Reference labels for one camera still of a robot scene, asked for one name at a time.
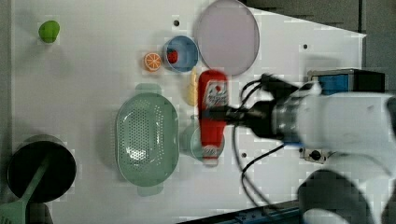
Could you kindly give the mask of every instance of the red object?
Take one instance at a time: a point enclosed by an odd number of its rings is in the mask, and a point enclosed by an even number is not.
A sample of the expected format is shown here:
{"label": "red object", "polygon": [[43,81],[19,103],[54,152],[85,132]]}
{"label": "red object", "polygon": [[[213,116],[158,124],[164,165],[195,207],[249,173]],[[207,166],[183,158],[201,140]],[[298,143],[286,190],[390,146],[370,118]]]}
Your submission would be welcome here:
{"label": "red object", "polygon": [[175,51],[175,50],[170,51],[168,53],[167,57],[168,57],[168,62],[169,63],[176,63],[177,62],[177,57],[178,57],[177,51]]}
{"label": "red object", "polygon": [[[198,115],[203,148],[219,149],[222,142],[225,121],[203,118],[203,112],[212,106],[227,105],[228,80],[224,73],[217,70],[203,72],[198,80]],[[204,153],[204,160],[217,160],[217,155]]]}

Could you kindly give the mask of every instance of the black cable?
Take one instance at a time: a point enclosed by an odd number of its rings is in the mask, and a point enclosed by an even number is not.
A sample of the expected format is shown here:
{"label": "black cable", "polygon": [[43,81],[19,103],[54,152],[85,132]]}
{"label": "black cable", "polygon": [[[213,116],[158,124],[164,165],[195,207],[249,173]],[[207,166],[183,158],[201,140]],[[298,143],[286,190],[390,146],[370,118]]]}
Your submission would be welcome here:
{"label": "black cable", "polygon": [[[237,126],[233,126],[233,154],[235,155],[235,159],[236,159],[236,163],[238,164],[239,170],[241,172],[243,172],[244,167],[242,167],[242,162],[239,159],[239,153],[236,149],[236,127]],[[250,178],[248,178],[248,176],[246,176],[246,181],[249,183],[249,185],[255,189],[255,191],[257,190],[256,187],[252,184],[252,182],[250,181]],[[245,186],[245,183],[242,180],[242,186],[243,186],[243,190],[245,192],[245,194],[247,195],[247,197],[250,199],[250,201],[256,206],[259,207],[259,205],[254,201],[253,197],[250,195],[250,193],[248,192],[247,187]],[[262,210],[264,212],[264,214],[271,219],[272,221],[274,221],[274,219],[271,217],[271,215],[269,215],[265,210]]]}
{"label": "black cable", "polygon": [[248,89],[249,86],[251,86],[251,85],[253,85],[253,84],[255,84],[255,83],[260,83],[260,82],[261,82],[261,81],[258,79],[258,80],[254,80],[254,81],[251,81],[251,82],[247,83],[247,84],[242,88],[241,92],[239,93],[239,100],[242,102],[242,98],[244,97],[244,92]]}
{"label": "black cable", "polygon": [[[253,85],[254,83],[257,83],[257,82],[259,82],[259,81],[256,80],[256,81],[249,82],[247,85],[245,85],[245,87],[243,88],[243,91],[246,90],[249,86],[251,86],[251,85]],[[242,108],[242,107],[245,105],[245,103],[248,101],[248,98],[249,98],[256,90],[258,90],[261,86],[262,86],[261,84],[258,84],[257,86],[255,86],[255,87],[247,94],[247,97],[245,97],[245,99],[242,100],[242,104],[241,104],[241,106],[240,106],[239,108]],[[234,155],[235,155],[235,159],[236,159],[236,162],[238,163],[239,169],[240,169],[241,172],[242,172],[242,174],[241,174],[241,184],[242,184],[242,186],[243,186],[243,190],[244,190],[245,194],[247,195],[247,197],[250,199],[250,201],[251,201],[256,207],[259,206],[259,205],[254,201],[254,199],[253,199],[253,197],[250,195],[250,193],[248,192],[248,189],[247,189],[247,187],[246,187],[246,185],[245,185],[245,182],[244,182],[244,180],[246,179],[246,181],[248,182],[248,184],[250,185],[250,187],[255,191],[255,193],[258,194],[259,197],[269,205],[269,208],[271,208],[271,209],[273,209],[273,210],[276,210],[281,216],[284,216],[283,212],[281,212],[279,208],[277,208],[276,206],[274,206],[267,198],[265,198],[265,197],[262,195],[262,193],[256,188],[256,186],[251,182],[250,178],[246,175],[246,171],[247,171],[248,167],[250,167],[250,166],[251,166],[252,164],[254,164],[256,161],[258,161],[258,160],[260,160],[260,159],[262,159],[262,158],[264,158],[264,157],[266,157],[266,156],[268,156],[268,155],[271,155],[272,153],[274,153],[274,152],[280,150],[281,148],[284,147],[284,145],[282,145],[282,146],[280,146],[280,147],[277,147],[277,148],[271,150],[270,152],[261,155],[260,157],[258,157],[258,158],[256,158],[255,160],[251,161],[245,168],[243,168],[243,167],[242,167],[242,162],[241,162],[240,159],[239,159],[239,153],[238,153],[238,150],[237,150],[237,147],[236,147],[236,137],[235,137],[235,136],[236,136],[236,127],[237,127],[237,126],[234,126],[234,127],[233,127],[233,153],[234,153]],[[263,212],[264,212],[264,214],[265,214],[271,221],[275,221],[274,218],[273,218],[271,215],[269,215],[265,210],[263,210]]]}
{"label": "black cable", "polygon": [[262,87],[261,84],[255,86],[248,94],[247,97],[245,97],[245,99],[242,101],[241,107],[245,106],[245,104],[248,102],[248,98],[250,98],[250,96],[257,91],[258,89],[260,89]]}

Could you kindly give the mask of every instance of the bottle label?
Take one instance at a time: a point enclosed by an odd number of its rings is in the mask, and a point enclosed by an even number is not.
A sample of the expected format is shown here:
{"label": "bottle label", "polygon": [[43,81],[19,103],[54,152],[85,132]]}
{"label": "bottle label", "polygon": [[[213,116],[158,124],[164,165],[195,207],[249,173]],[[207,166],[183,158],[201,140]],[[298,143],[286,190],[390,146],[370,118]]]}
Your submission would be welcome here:
{"label": "bottle label", "polygon": [[207,83],[204,97],[204,105],[207,107],[223,106],[228,104],[227,82],[210,80]]}
{"label": "bottle label", "polygon": [[218,148],[215,146],[206,146],[203,148],[203,157],[204,158],[217,158],[218,157]]}

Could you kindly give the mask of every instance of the purple plate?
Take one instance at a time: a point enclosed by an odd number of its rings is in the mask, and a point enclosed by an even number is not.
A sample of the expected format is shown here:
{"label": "purple plate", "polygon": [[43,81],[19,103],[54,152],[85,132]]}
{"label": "purple plate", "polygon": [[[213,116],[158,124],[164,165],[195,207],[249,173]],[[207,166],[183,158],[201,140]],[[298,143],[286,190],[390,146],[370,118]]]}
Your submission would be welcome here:
{"label": "purple plate", "polygon": [[228,76],[246,72],[259,53],[256,19],[236,0],[219,0],[210,5],[199,20],[196,39],[205,64]]}

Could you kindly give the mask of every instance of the round plate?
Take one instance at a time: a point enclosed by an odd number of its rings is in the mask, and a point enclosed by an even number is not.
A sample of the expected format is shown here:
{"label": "round plate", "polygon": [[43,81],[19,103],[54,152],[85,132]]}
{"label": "round plate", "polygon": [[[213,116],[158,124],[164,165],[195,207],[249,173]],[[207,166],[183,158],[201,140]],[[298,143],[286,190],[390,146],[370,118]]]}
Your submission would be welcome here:
{"label": "round plate", "polygon": [[256,60],[260,47],[257,22],[242,3],[219,0],[202,15],[196,36],[206,65],[228,76],[246,72]]}
{"label": "round plate", "polygon": [[35,175],[45,156],[54,151],[49,167],[32,195],[31,202],[47,203],[64,195],[76,177],[76,162],[73,155],[63,146],[39,141],[18,150],[7,170],[7,182],[11,191],[21,197]]}

